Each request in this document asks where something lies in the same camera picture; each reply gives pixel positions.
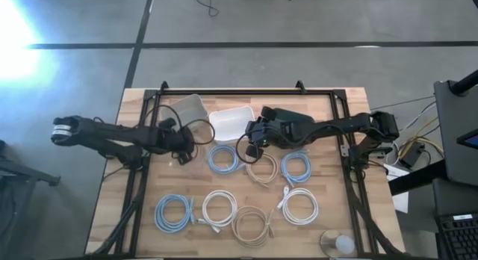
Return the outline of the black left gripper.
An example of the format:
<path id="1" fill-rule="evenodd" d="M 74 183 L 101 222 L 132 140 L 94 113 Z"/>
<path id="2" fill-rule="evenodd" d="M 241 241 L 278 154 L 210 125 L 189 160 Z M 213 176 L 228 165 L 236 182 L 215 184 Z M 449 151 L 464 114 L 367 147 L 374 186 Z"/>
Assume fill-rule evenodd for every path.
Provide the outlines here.
<path id="1" fill-rule="evenodd" d="M 185 165 L 194 159 L 192 152 L 186 152 L 187 145 L 194 146 L 196 144 L 190 129 L 184 130 L 184 136 L 172 128 L 157 127 L 156 131 L 158 133 L 155 142 L 156 154 L 163 155 L 168 152 L 176 152 L 178 153 L 176 160 L 180 165 Z"/>

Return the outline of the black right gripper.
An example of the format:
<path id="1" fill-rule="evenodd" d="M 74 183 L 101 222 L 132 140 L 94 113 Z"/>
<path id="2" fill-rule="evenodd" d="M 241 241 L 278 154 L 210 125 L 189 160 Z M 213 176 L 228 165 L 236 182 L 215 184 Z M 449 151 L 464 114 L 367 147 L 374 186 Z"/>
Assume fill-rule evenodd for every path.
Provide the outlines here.
<path id="1" fill-rule="evenodd" d="M 245 133 L 249 139 L 255 139 L 256 146 L 249 145 L 246 148 L 246 155 L 254 159 L 260 159 L 262 157 L 264 150 L 260 147 L 288 147 L 288 122 L 280 120 L 249 121 Z"/>

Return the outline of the white plastic bin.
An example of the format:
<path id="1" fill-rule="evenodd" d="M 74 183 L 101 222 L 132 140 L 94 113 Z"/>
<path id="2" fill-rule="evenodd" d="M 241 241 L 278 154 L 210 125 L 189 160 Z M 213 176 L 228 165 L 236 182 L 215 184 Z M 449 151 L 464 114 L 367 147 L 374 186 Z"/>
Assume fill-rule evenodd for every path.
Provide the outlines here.
<path id="1" fill-rule="evenodd" d="M 255 115 L 253 109 L 245 105 L 214 111 L 208 118 L 215 130 L 214 141 L 218 144 L 232 144 L 245 132 L 248 122 L 255 120 Z"/>

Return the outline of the beige plastic bin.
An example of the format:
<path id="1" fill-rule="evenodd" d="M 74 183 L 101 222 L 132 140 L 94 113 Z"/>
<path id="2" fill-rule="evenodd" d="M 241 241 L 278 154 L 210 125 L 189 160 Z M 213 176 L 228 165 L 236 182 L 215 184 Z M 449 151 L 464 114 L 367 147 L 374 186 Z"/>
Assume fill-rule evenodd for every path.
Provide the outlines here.
<path id="1" fill-rule="evenodd" d="M 203 104 L 203 101 L 197 94 L 191 94 L 178 100 L 177 102 L 167 103 L 167 105 L 176 111 L 183 126 L 193 120 L 206 119 L 208 116 L 208 112 Z M 175 130 L 180 128 L 177 116 L 169 108 L 160 108 L 159 118 L 160 121 L 173 118 L 176 122 L 173 128 Z"/>

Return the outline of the white paper sheet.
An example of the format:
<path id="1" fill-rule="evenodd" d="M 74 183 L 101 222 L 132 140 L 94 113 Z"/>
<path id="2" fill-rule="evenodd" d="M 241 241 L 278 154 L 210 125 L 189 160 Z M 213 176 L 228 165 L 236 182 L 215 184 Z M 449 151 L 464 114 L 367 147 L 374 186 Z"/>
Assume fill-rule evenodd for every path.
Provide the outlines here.
<path id="1" fill-rule="evenodd" d="M 405 170 L 403 170 L 399 167 L 395 167 L 395 166 L 392 166 L 392 165 L 385 164 L 384 167 L 388 171 L 388 174 L 386 175 L 388 181 L 391 181 L 393 179 L 396 179 L 396 178 L 399 178 L 401 176 L 405 176 L 405 175 L 409 174 L 408 171 L 405 171 Z"/>
<path id="2" fill-rule="evenodd" d="M 401 193 L 392 196 L 394 208 L 396 211 L 407 214 L 409 212 L 409 193 Z"/>

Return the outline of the black power brick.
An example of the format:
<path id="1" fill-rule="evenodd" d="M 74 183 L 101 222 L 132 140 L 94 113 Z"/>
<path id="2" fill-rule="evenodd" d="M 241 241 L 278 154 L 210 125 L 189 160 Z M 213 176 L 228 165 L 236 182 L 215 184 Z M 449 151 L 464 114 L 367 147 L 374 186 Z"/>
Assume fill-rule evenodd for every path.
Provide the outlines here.
<path id="1" fill-rule="evenodd" d="M 421 157 L 424 150 L 425 145 L 423 143 L 414 142 L 399 159 L 399 163 L 407 168 L 413 167 L 418 161 L 419 157 Z"/>

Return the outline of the black cart bar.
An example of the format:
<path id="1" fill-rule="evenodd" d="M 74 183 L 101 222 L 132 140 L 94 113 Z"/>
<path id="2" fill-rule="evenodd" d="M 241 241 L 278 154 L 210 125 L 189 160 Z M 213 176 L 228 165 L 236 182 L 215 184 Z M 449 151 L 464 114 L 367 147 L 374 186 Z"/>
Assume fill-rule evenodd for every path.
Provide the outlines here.
<path id="1" fill-rule="evenodd" d="M 445 160 L 437 161 L 422 169 L 391 180 L 388 185 L 395 196 L 432 183 L 434 179 L 447 179 Z"/>

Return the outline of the black floor stand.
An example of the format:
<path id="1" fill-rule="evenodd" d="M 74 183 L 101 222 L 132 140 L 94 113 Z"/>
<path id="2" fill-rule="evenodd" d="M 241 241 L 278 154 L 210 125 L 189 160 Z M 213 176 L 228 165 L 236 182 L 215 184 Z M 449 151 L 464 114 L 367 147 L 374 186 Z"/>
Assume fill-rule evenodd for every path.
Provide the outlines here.
<path id="1" fill-rule="evenodd" d="M 46 182 L 57 186 L 60 176 L 26 167 L 8 159 L 6 143 L 0 140 L 0 260 L 7 260 L 19 237 L 19 224 L 25 218 L 35 186 Z"/>

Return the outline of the tablet screen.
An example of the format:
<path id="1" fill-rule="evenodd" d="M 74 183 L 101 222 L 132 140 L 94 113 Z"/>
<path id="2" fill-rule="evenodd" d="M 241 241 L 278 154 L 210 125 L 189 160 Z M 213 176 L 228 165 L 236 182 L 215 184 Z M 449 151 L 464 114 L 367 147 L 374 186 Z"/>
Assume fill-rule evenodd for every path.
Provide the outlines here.
<path id="1" fill-rule="evenodd" d="M 456 139 L 457 144 L 478 149 L 478 129 L 470 131 Z"/>

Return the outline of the black pole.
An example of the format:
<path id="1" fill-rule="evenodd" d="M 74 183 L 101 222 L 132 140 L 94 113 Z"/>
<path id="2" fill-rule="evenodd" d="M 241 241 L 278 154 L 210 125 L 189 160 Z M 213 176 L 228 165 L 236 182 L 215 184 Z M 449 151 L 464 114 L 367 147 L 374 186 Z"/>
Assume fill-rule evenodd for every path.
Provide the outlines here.
<path id="1" fill-rule="evenodd" d="M 464 96 L 472 87 L 478 85 L 478 69 L 465 76 L 460 81 L 448 81 L 448 86 L 452 94 Z"/>

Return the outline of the black keyboard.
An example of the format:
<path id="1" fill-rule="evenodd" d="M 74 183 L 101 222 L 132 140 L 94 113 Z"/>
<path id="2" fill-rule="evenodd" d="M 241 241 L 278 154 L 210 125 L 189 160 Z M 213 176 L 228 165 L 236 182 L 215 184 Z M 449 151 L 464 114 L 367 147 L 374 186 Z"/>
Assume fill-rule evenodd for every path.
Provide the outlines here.
<path id="1" fill-rule="evenodd" d="M 440 215 L 435 222 L 450 260 L 478 260 L 478 213 Z"/>

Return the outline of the black aluminium table frame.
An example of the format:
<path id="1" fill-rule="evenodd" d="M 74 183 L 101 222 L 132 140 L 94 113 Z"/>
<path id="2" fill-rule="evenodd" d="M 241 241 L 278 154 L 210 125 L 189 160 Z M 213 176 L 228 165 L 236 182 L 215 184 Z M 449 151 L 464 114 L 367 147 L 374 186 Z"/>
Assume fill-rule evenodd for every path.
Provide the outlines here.
<path id="1" fill-rule="evenodd" d="M 250 106 L 255 117 L 264 105 L 284 108 L 312 116 L 316 120 L 331 120 L 370 111 L 363 87 L 347 88 L 211 88 L 211 89 L 165 89 L 160 95 L 160 104 L 169 105 L 190 94 L 202 98 L 207 111 L 223 111 L 230 108 Z M 287 184 L 281 174 L 269 188 L 253 182 L 245 170 L 231 175 L 214 173 L 207 163 L 208 149 L 213 145 L 199 148 L 199 154 L 190 163 L 180 166 L 171 155 L 152 155 L 146 179 L 146 193 L 143 201 L 139 228 L 134 228 L 134 216 L 125 228 L 123 252 L 113 256 L 114 245 L 107 255 L 93 256 L 105 239 L 118 224 L 125 199 L 128 171 L 122 170 L 107 178 L 100 187 L 99 198 L 84 254 L 87 259 L 312 259 L 325 258 L 319 239 L 326 230 L 337 230 L 354 238 L 358 249 L 372 253 L 366 225 L 356 213 L 350 219 L 346 180 L 341 164 L 340 137 L 322 138 L 308 146 L 312 164 L 311 178 L 299 188 L 310 190 L 319 205 L 318 218 L 308 226 L 288 223 L 276 206 L 281 200 L 283 187 Z M 384 236 L 400 252 L 405 252 L 392 195 L 385 170 L 371 166 L 365 170 L 366 179 L 359 185 L 350 182 L 356 196 L 367 194 L 370 215 Z M 194 214 L 202 217 L 202 203 L 210 192 L 222 189 L 231 192 L 239 207 L 253 205 L 267 214 L 273 212 L 274 238 L 268 238 L 259 248 L 241 245 L 233 235 L 231 226 L 215 233 L 205 224 L 188 224 L 175 234 L 161 232 L 154 224 L 155 206 L 166 194 L 183 194 L 194 197 Z"/>

